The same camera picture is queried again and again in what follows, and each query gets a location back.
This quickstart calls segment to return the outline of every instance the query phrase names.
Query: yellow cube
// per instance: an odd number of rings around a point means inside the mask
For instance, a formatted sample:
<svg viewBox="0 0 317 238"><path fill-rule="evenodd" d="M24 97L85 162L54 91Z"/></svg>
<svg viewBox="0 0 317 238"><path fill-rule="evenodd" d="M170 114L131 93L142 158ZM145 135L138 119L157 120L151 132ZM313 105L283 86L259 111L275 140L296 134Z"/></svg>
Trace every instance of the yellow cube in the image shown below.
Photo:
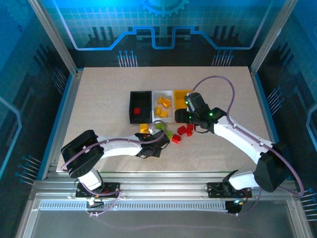
<svg viewBox="0 0 317 238"><path fill-rule="evenodd" d="M163 101L165 100L165 98L158 98L158 104L162 104L163 103Z"/></svg>
<svg viewBox="0 0 317 238"><path fill-rule="evenodd" d="M147 124L140 124L140 132L144 133L144 130L148 130L149 129L149 125Z"/></svg>
<svg viewBox="0 0 317 238"><path fill-rule="evenodd" d="M170 106L170 100L169 100L169 99L165 99L165 100L163 101L163 106L164 106L165 108L169 108L169 106Z"/></svg>
<svg viewBox="0 0 317 238"><path fill-rule="evenodd" d="M167 111L161 112L160 117L161 117L161 118L167 117Z"/></svg>
<svg viewBox="0 0 317 238"><path fill-rule="evenodd" d="M162 108L161 108L161 107L156 107L156 108L155 108L154 115L155 115L155 116L159 116L161 112L162 112Z"/></svg>

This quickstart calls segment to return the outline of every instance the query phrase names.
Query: gear graphic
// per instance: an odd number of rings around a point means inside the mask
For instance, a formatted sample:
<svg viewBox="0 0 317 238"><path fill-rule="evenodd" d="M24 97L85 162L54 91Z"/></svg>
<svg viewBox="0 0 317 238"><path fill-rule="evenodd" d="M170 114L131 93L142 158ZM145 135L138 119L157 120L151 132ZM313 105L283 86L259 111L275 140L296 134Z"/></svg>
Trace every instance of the gear graphic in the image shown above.
<svg viewBox="0 0 317 238"><path fill-rule="evenodd" d="M172 16L173 13L178 14L179 10L183 10L185 4L189 0L140 0L143 10L148 10L149 14L154 13L155 16L165 17Z"/></svg>
<svg viewBox="0 0 317 238"><path fill-rule="evenodd" d="M29 3L27 0L0 0L14 20L19 24L24 23L30 14Z"/></svg>

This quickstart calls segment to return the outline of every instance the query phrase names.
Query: black tray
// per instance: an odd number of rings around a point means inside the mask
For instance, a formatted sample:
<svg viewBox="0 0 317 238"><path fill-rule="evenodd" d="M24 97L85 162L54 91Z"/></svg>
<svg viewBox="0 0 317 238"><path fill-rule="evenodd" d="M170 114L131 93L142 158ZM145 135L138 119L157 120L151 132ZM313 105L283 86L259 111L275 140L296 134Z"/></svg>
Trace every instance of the black tray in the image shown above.
<svg viewBox="0 0 317 238"><path fill-rule="evenodd" d="M134 109L140 108L139 115L134 114ZM130 124L141 124L152 122L152 92L138 91L130 92L130 107L129 107Z"/></svg>

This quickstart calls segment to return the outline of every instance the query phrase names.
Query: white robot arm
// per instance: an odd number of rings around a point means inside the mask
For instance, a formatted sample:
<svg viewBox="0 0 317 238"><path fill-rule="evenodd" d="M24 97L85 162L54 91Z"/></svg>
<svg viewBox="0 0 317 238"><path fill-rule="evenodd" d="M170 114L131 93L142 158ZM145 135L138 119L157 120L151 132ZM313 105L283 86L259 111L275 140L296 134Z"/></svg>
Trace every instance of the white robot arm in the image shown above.
<svg viewBox="0 0 317 238"><path fill-rule="evenodd" d="M289 175L286 165L268 148L284 157L289 157L286 146L264 140L238 125L219 108L210 110L199 93L185 97L188 109L175 112L177 122L193 123L213 134L230 141L245 152L257 165L254 171L233 171L223 180L223 188L229 196L232 192L248 187L261 187L273 192Z"/></svg>
<svg viewBox="0 0 317 238"><path fill-rule="evenodd" d="M136 133L128 137L96 136L93 130L87 130L77 138L65 145L61 153L67 164L71 178L79 179L89 190L95 190L103 185L103 180L95 164L103 158L110 156L130 155L146 158L159 157L160 152L169 144L168 137L163 131L150 129L150 134ZM97 144L68 163L76 154L88 146Z"/></svg>

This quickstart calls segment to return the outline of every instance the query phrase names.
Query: purple cable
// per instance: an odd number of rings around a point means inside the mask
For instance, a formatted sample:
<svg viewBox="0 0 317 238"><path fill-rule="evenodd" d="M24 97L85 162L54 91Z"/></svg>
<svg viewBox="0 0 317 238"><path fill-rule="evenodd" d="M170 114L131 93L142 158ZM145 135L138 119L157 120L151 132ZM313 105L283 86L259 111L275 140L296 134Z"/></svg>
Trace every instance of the purple cable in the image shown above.
<svg viewBox="0 0 317 238"><path fill-rule="evenodd" d="M261 197L261 191L262 191L262 189L259 187L259 194L258 194L258 197L256 199L256 202L247 211L245 211L244 213L239 213L238 217L248 214L249 212L251 212L256 207L256 205L259 202L260 197Z"/></svg>
<svg viewBox="0 0 317 238"><path fill-rule="evenodd" d="M252 237L261 237L264 238L262 234L257 234L249 230L241 229L241 228L232 228L232 227L220 227L220 226L195 226L195 225L173 225L173 224L159 224L159 225L144 225L144 226L116 226L109 224L101 219L96 220L97 222L105 225L107 227L118 229L118 230L126 230L126 231L138 231L138 230L145 230L145 229L153 229L153 228L184 228L184 229L215 229L215 230L224 230L224 231L235 231L235 232L244 232L252 234Z"/></svg>
<svg viewBox="0 0 317 238"><path fill-rule="evenodd" d="M223 77L223 76L219 76L219 75L213 75L213 76L209 76L209 77L206 77L204 79L202 79L201 81L199 81L196 86L193 88L193 90L190 92L190 93L193 93L193 91L202 83L204 82L205 80L207 79L210 79L210 78L222 78L224 80L226 80L230 86L231 86L231 89L232 89L232 99L231 99L231 102L229 104L229 107L228 107L228 110L227 110L227 119L228 119L228 122L233 126L234 129L238 130L239 132L241 132L242 134L244 134L245 136L249 137L250 139L252 139L253 141L255 141L256 143L260 144L261 142L254 138L252 135L250 135L249 133L245 132L244 130L242 130L241 128L237 127L237 126L234 126L234 123L232 122L232 120L230 119L229 117L229 112L230 112L230 109L232 107L232 104L233 104L233 101L234 101L234 98L235 98L235 90L234 90L234 86L232 84L232 82L227 79L226 77ZM294 170L294 168L287 162L287 160L284 159L283 156L281 156L279 153L277 153L274 149L268 147L267 145L263 145L263 147L269 151L271 151L272 153L274 153L281 161L283 161L283 163L288 167L288 169L292 172L292 174L294 175L299 187L300 187L300 193L296 193L296 192L293 192L293 191L290 191L282 186L279 186L279 188L281 188L282 190L284 191L287 191L289 193L291 193L292 195L294 196L298 196L298 197L301 197L304 195L304 186L303 186L303 183L301 181L301 179L299 178L298 174L296 173L296 171Z"/></svg>
<svg viewBox="0 0 317 238"><path fill-rule="evenodd" d="M71 162L73 162L74 160L76 160L80 155L84 154L87 150L90 150L91 148L97 146L97 145L101 145L101 144L107 144L108 142L112 142L112 141L128 141L128 142L134 142L134 143L137 143L137 144L151 144L151 143L154 143L154 142L157 142L159 140L161 140L164 136L164 134L166 133L166 124L165 122L163 122L162 120L155 120L151 125L150 127L152 127L156 122L161 122L163 123L164 125L164 131L162 133L162 135L160 135L158 138L154 139L154 140L150 140L150 141L139 141L139 140L130 140L130 139L126 139L126 138L113 138L113 139L109 139L109 140L103 140L103 141L100 141L100 142L97 142L95 144L92 144L90 146L87 146L85 149L81 150L80 152L78 152L76 155L74 155L72 158L70 158L65 164L63 164L61 166L61 170L64 170L65 167L67 165L69 165Z"/></svg>
<svg viewBox="0 0 317 238"><path fill-rule="evenodd" d="M96 213L96 214L93 214L93 212L89 213L87 210L86 212L91 215L91 216L99 216L99 215L102 215L104 213L106 213L107 211L109 211L111 209L111 207L113 207L116 202L119 200L120 196L122 195L122 190L118 190L118 191L115 191L115 192L108 192L108 193L96 193L96 192L93 192L91 191L90 189L88 189L83 183L82 183L82 186L91 194L93 195L97 195L97 196L109 196L109 195L113 195L113 194L117 194L119 193L118 197L113 201L113 203L105 210L103 210L102 212L99 212L99 213Z"/></svg>

